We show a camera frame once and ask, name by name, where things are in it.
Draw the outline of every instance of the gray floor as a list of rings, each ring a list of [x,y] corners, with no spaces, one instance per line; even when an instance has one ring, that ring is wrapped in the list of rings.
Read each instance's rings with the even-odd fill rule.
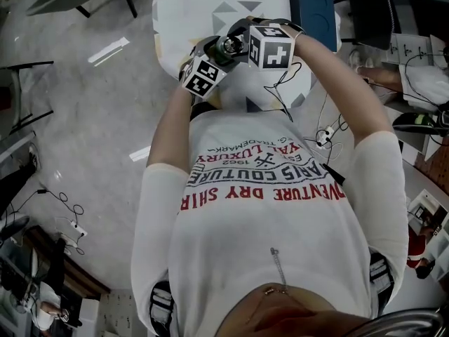
[[[145,161],[129,154],[151,145],[152,136],[176,81],[159,66],[154,50],[152,0],[134,0],[133,19],[125,0],[92,0],[90,19],[78,11],[27,17],[34,0],[11,0],[0,33],[2,65],[54,60],[50,67],[21,75],[25,109],[55,114],[34,125],[42,169],[15,198],[17,208],[41,185],[64,192],[70,204],[84,207],[80,225],[88,231],[73,259],[115,289],[130,286],[129,262]],[[88,58],[121,37],[130,44],[98,67]],[[351,46],[340,55],[348,56]],[[314,136],[325,98],[315,85],[292,115],[304,136]],[[328,98],[321,126],[332,124],[337,110]],[[339,132],[331,166],[344,173],[353,148],[349,131]],[[318,150],[327,156],[328,151]],[[36,195],[23,211],[48,232],[77,235],[63,218],[73,216],[54,198]]]

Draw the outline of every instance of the cable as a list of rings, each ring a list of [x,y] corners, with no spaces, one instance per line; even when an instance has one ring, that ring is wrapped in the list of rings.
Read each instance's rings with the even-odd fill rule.
[[[16,213],[19,212],[20,209],[29,201],[29,199],[31,199],[35,194],[46,194],[47,192],[49,192],[53,197],[55,197],[57,200],[61,201],[66,207],[67,209],[72,212],[75,215],[75,221],[76,224],[78,225],[78,216],[82,216],[84,214],[84,209],[81,205],[79,204],[74,204],[73,207],[71,208],[68,204],[66,204],[67,201],[69,201],[67,195],[64,192],[60,192],[59,196],[56,196],[54,193],[52,193],[50,190],[47,189],[40,189],[40,190],[36,190],[32,193],[32,195],[30,197],[28,197],[25,202],[15,211],[13,211],[12,213]]]
[[[13,210],[13,212],[11,212],[13,214],[13,223],[15,222],[15,212],[14,212],[14,206],[13,206],[13,202],[9,203],[11,205],[11,208]]]
[[[12,213],[14,213],[14,212],[19,212],[20,209],[23,207],[23,205],[25,205],[25,204],[29,201],[29,199],[31,199],[31,198],[32,198],[38,191],[40,191],[40,190],[34,191],[34,192],[31,194],[31,196],[28,197],[28,198],[25,200],[25,202],[24,202],[23,204],[20,205],[20,207],[17,209],[17,211],[13,211]]]
[[[430,137],[431,140],[434,141],[437,145],[440,145],[440,146],[442,146],[442,147],[449,147],[449,145],[447,145],[447,144],[439,143],[438,141],[436,141],[432,135],[429,135],[429,137]]]
[[[431,104],[431,105],[433,105],[433,106],[435,106],[435,107],[437,107],[437,108],[439,107],[436,103],[434,103],[433,101],[430,101],[428,98],[426,98],[426,100],[423,100],[423,99],[417,98],[416,96],[411,95],[411,94],[409,94],[409,93],[404,93],[403,91],[394,90],[393,88],[389,88],[389,87],[386,87],[386,86],[383,86],[383,85],[374,84],[373,82],[368,82],[368,85],[373,85],[373,86],[379,86],[379,87],[383,87],[383,88],[388,88],[390,91],[394,91],[395,93],[402,93],[402,94],[405,95],[405,96],[410,96],[411,98],[415,98],[416,100],[424,101],[425,103],[429,103],[429,104]]]
[[[64,192],[60,192],[59,197],[52,193],[50,190],[47,190],[47,192],[50,192],[56,199],[60,200],[67,207],[67,209],[75,215],[76,224],[78,225],[78,216],[82,216],[84,214],[83,207],[81,205],[74,204],[73,207],[70,208],[69,205],[66,204],[66,202],[69,201],[69,198]],[[79,207],[81,209],[80,212],[75,211],[76,207]]]
[[[320,124],[321,124],[321,115],[323,114],[324,105],[326,104],[326,101],[328,100],[328,93],[326,93],[326,96],[324,98],[323,106],[321,106],[320,116],[318,118],[318,124],[316,125],[316,130],[319,130]]]
[[[421,95],[420,93],[418,93],[418,92],[415,90],[415,88],[412,86],[412,84],[411,84],[411,82],[410,82],[410,78],[409,78],[408,75],[407,75],[407,67],[408,67],[409,62],[410,62],[411,60],[413,60],[414,58],[421,57],[421,56],[446,56],[446,54],[433,54],[433,53],[424,54],[424,55],[418,54],[418,55],[415,55],[415,56],[409,58],[408,61],[406,62],[406,66],[405,66],[405,68],[404,68],[404,74],[405,74],[406,79],[407,79],[407,82],[408,82],[408,84],[410,85],[410,87],[411,87],[411,89],[413,90],[413,92],[416,93],[416,94],[418,94],[419,96],[421,96],[422,98],[424,98],[428,103],[432,104],[433,106],[436,106],[436,107],[438,108],[438,110],[440,110],[440,109],[439,109],[439,106],[438,106],[436,103],[434,103],[433,101],[430,101],[430,100],[429,100],[428,98],[426,98],[424,95]]]
[[[292,76],[291,78],[289,78],[288,80],[285,80],[285,81],[284,81],[284,79],[285,79],[285,77],[287,76],[287,73],[288,73],[288,71],[285,71],[285,72],[282,74],[282,76],[281,76],[281,78],[279,79],[279,81],[276,82],[273,86],[264,86],[264,89],[265,89],[266,91],[268,91],[269,93],[271,93],[271,94],[272,94],[272,95],[273,95],[273,96],[274,96],[274,97],[275,97],[275,98],[282,104],[282,107],[283,107],[284,111],[286,112],[286,115],[288,116],[288,118],[289,118],[289,120],[290,120],[291,122],[293,122],[293,118],[292,118],[290,112],[287,110],[286,104],[285,104],[285,103],[283,102],[283,100],[282,100],[281,94],[280,94],[279,91],[278,91],[278,86],[281,85],[281,84],[285,84],[285,83],[291,81],[292,79],[294,79],[295,76],[296,76],[296,74],[297,74],[297,72],[300,71],[301,68],[302,68],[302,63],[299,62],[299,61],[298,61],[298,62],[294,62],[294,63],[292,64],[292,66],[293,66],[293,65],[299,65],[300,68],[297,69],[297,70],[293,73],[293,76]],[[275,95],[274,93],[272,93],[272,92],[269,90],[270,88],[273,88],[273,89],[276,91],[277,95]]]
[[[64,216],[56,216],[55,218],[64,218],[65,220],[69,221],[70,223],[73,222],[73,220],[70,220],[70,218],[64,217]]]
[[[335,156],[335,157],[333,157],[333,158],[330,158],[330,155],[331,155],[332,152],[329,154],[329,156],[324,156],[324,155],[320,154],[318,151],[312,149],[311,147],[310,147],[310,149],[311,149],[313,152],[315,152],[318,156],[321,156],[321,157],[323,157],[324,159],[328,159],[328,161],[335,161],[335,160],[338,159],[338,157],[341,155],[341,153],[342,153],[342,151],[343,151],[343,148],[344,148],[344,145],[343,145],[342,143],[336,143],[336,144],[333,145],[333,147],[334,147],[334,146],[337,146],[337,145],[341,145],[342,148],[341,148],[341,150],[338,152],[337,156]]]
[[[76,249],[76,252],[78,252],[80,255],[84,256],[84,254],[85,254],[85,253],[84,253],[84,250],[82,250],[82,249],[80,249],[80,248],[78,247],[78,242],[79,242],[79,240],[80,240],[82,237],[84,237],[84,233],[80,234],[79,237],[78,237],[78,239],[76,240],[76,248],[75,248],[75,249]]]
[[[34,154],[34,156],[36,157],[36,169],[37,169],[37,164],[39,164],[39,170],[41,170],[42,169],[42,164],[41,164],[41,159],[39,158],[39,156],[40,156],[39,149],[37,148],[37,146],[32,141],[30,141],[29,144],[33,145],[34,148],[36,149],[36,154]]]
[[[341,131],[346,131],[346,130],[349,128],[349,126],[348,126],[348,124],[347,124],[346,121],[343,121],[343,122],[340,121],[341,118],[342,118],[342,115],[339,114],[339,115],[338,115],[338,118],[337,118],[337,119],[334,121],[334,123],[332,124],[332,126],[334,126],[334,125],[338,122],[338,127],[337,127],[337,129],[334,131],[334,133],[331,135],[331,137],[327,137],[327,138],[326,138],[326,142],[325,142],[324,144],[321,144],[321,143],[318,141],[318,140],[319,140],[319,139],[318,139],[318,134],[319,134],[320,132],[322,132],[322,131],[325,132],[326,134],[328,134],[329,132],[328,132],[327,130],[322,129],[322,128],[320,128],[320,129],[316,132],[316,134],[315,134],[315,139],[312,139],[312,138],[304,138],[304,140],[312,141],[312,142],[316,143],[318,146],[322,147],[323,149],[329,150],[329,155],[328,155],[327,157],[325,157],[325,156],[323,156],[321,153],[319,153],[318,151],[316,151],[316,150],[312,149],[311,147],[309,147],[309,149],[310,149],[311,151],[315,152],[318,156],[321,156],[321,157],[323,157],[324,159],[327,159],[327,162],[326,162],[327,165],[329,165],[329,162],[330,162],[330,161],[335,161],[335,160],[341,155],[341,153],[342,153],[342,151],[343,151],[343,149],[344,149],[344,144],[343,144],[343,143],[333,143],[333,142],[332,142],[332,138],[335,136],[335,134],[336,134],[339,130],[341,130]],[[330,143],[330,147],[329,147],[328,149],[326,149],[324,146],[326,146],[326,144],[328,144],[328,143]],[[341,145],[342,148],[341,148],[340,151],[338,152],[337,156],[331,158],[333,148],[334,148],[334,146],[336,146],[336,145]]]

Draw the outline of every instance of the electronic device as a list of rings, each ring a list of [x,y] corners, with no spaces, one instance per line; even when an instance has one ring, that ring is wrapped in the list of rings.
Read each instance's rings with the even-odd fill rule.
[[[418,114],[415,112],[406,112],[393,122],[393,128],[397,131],[424,133],[426,135],[447,136],[449,126],[445,126],[442,122],[444,119],[448,122],[447,112],[438,114],[437,122],[435,122],[427,114]]]
[[[288,71],[293,61],[295,39],[280,24],[285,19],[270,20],[261,25],[240,19],[223,37],[200,41],[192,58],[180,69],[182,87],[201,98],[213,89],[241,62],[260,71]]]

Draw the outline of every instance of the white table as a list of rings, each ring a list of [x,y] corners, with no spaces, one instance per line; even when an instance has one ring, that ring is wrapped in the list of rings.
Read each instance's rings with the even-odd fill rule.
[[[239,19],[252,15],[258,18],[290,19],[289,0],[154,0],[153,27],[156,54],[162,68],[177,78],[181,65],[189,59],[193,47],[213,35],[226,35]],[[338,47],[341,46],[340,17],[335,14]],[[293,65],[288,77],[298,65]],[[241,63],[211,93],[208,101],[216,107],[245,109],[246,98],[262,110],[280,109],[281,104],[264,86],[273,86],[283,72],[258,72]],[[311,88],[311,71],[302,69],[292,81],[278,90],[287,107],[307,97]]]

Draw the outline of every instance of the black cable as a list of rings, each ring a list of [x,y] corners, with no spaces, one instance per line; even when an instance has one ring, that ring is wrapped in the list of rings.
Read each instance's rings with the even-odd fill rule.
[[[54,193],[52,193],[50,190],[47,190],[47,192],[50,192],[56,199],[60,200],[67,207],[67,209],[75,215],[75,221],[76,221],[76,224],[78,225],[78,216],[82,216],[84,214],[83,207],[79,204],[74,204],[73,207],[70,208],[69,205],[66,204],[66,202],[69,201],[69,198],[67,197],[67,195],[64,192],[60,192],[59,197],[56,196]],[[77,208],[77,207],[79,207],[81,209],[80,212],[75,211],[75,208]]]
[[[394,90],[394,88],[389,88],[383,85],[379,85],[379,84],[374,84],[373,82],[368,82],[369,85],[373,85],[373,86],[379,86],[379,87],[383,87],[383,88],[388,88],[390,91],[394,91],[395,93],[402,93],[405,96],[410,96],[411,98],[415,98],[416,100],[420,100],[420,101],[424,101],[425,103],[429,103],[435,107],[438,107],[438,105],[436,103],[434,103],[433,101],[430,101],[429,99],[423,100],[421,98],[417,98],[414,95],[411,95],[409,93],[404,93],[403,91],[399,91],[399,90]]]
[[[34,191],[34,192],[31,194],[31,196],[28,197],[28,198],[25,200],[25,202],[24,202],[23,204],[20,205],[20,207],[17,209],[17,211],[13,211],[12,213],[14,213],[14,212],[19,212],[20,209],[23,207],[23,205],[25,205],[25,204],[29,201],[29,199],[31,199],[31,198],[32,198],[38,191],[39,191],[39,190]]]
[[[335,134],[336,134],[339,130],[341,130],[341,131],[346,131],[346,130],[349,128],[349,125],[348,125],[348,123],[347,123],[346,121],[343,121],[343,122],[340,121],[341,118],[342,118],[342,114],[339,114],[339,115],[338,115],[338,119],[336,119],[336,120],[334,121],[334,123],[333,123],[333,125],[334,125],[335,122],[338,122],[338,127],[335,129],[335,131],[334,131],[334,133],[331,135],[331,137],[326,137],[326,142],[325,142],[324,144],[321,144],[321,143],[318,142],[318,134],[319,134],[320,132],[323,131],[326,135],[329,134],[329,132],[328,132],[327,130],[323,129],[323,128],[320,128],[320,129],[316,132],[316,134],[315,134],[315,140],[312,140],[311,138],[305,138],[305,139],[304,139],[304,140],[307,140],[307,141],[313,141],[313,142],[315,142],[319,147],[324,147],[324,146],[326,146],[327,143],[330,143],[330,149],[329,149],[330,151],[329,151],[329,155],[328,155],[328,160],[327,160],[327,162],[326,162],[327,165],[329,165],[330,157],[332,156],[332,149],[333,149],[333,147],[334,147],[334,143],[332,142],[332,138],[335,136]]]
[[[339,125],[339,129],[341,131],[346,131],[349,128],[349,125],[346,121],[343,121],[343,124],[346,124],[346,127],[343,128],[343,124],[341,123],[340,119],[342,118],[342,114],[338,115],[338,125]]]
[[[446,54],[441,54],[441,53],[440,53],[440,54],[429,53],[429,54],[425,54],[425,55],[418,54],[418,55],[415,55],[415,56],[409,58],[408,61],[406,62],[406,66],[405,66],[405,68],[404,68],[404,74],[405,74],[406,79],[407,79],[407,82],[408,82],[408,84],[410,85],[410,87],[411,87],[411,89],[413,90],[413,92],[416,93],[416,94],[418,94],[418,95],[421,96],[422,98],[426,99],[427,102],[431,103],[432,105],[437,106],[438,110],[440,110],[440,109],[439,109],[439,106],[438,106],[437,104],[433,103],[433,102],[430,101],[428,98],[426,98],[425,96],[421,95],[420,93],[418,93],[418,92],[415,90],[415,88],[412,86],[412,84],[411,84],[411,82],[410,82],[410,78],[409,78],[408,75],[407,75],[407,67],[408,67],[409,62],[410,62],[411,60],[413,60],[414,58],[418,58],[418,57],[420,57],[420,56],[446,56]]]
[[[69,201],[67,195],[64,192],[60,192],[59,193],[59,197],[56,196],[54,193],[52,193],[50,190],[47,189],[40,189],[40,190],[36,190],[32,193],[32,195],[30,197],[28,197],[25,202],[17,209],[17,210],[13,210],[13,212],[11,213],[16,213],[19,212],[20,209],[29,201],[29,199],[31,199],[35,194],[45,194],[49,192],[53,197],[55,197],[57,200],[61,201],[66,207],[67,209],[72,212],[75,215],[75,221],[76,224],[78,225],[78,216],[82,216],[84,214],[84,209],[81,205],[79,204],[74,204],[72,208],[70,208],[70,206],[68,204],[66,204],[67,201]]]
[[[279,85],[281,85],[281,84],[285,84],[285,83],[291,81],[292,79],[294,79],[295,76],[296,76],[296,74],[297,74],[297,72],[300,71],[300,70],[302,69],[302,63],[301,63],[300,61],[294,62],[294,63],[292,64],[292,66],[293,66],[293,65],[299,65],[300,68],[297,69],[297,70],[293,73],[293,76],[292,76],[291,78],[289,78],[288,80],[285,80],[285,81],[284,81],[284,78],[287,76],[287,73],[288,73],[288,71],[285,71],[285,72],[282,74],[281,78],[278,80],[278,82],[276,82],[273,86],[264,86],[264,89],[265,89],[266,91],[268,91],[269,93],[271,93],[271,94],[272,94],[272,95],[273,95],[273,96],[274,96],[274,97],[275,97],[275,98],[282,104],[282,107],[283,107],[284,111],[286,112],[286,114],[287,114],[287,116],[288,116],[288,118],[289,118],[289,120],[290,120],[291,122],[293,122],[293,118],[292,118],[290,112],[287,110],[286,104],[282,101],[281,94],[278,92],[277,87],[278,87]],[[279,96],[277,96],[277,95],[275,95],[274,93],[272,93],[272,92],[269,90],[270,88],[274,88],[274,90],[278,93]]]
[[[449,147],[449,145],[447,145],[447,144],[439,143],[438,141],[436,141],[432,135],[429,135],[429,137],[430,137],[430,138],[432,139],[432,141],[434,141],[437,145],[440,145],[440,146],[442,146],[442,147]]]
[[[82,249],[80,249],[80,248],[78,247],[78,242],[79,242],[80,238],[82,238],[82,237],[84,237],[84,233],[80,234],[79,237],[78,237],[78,239],[76,240],[76,248],[75,248],[75,249],[76,249],[76,252],[78,252],[80,255],[84,256],[84,254],[85,254],[85,253],[84,253],[84,250],[82,250]]]

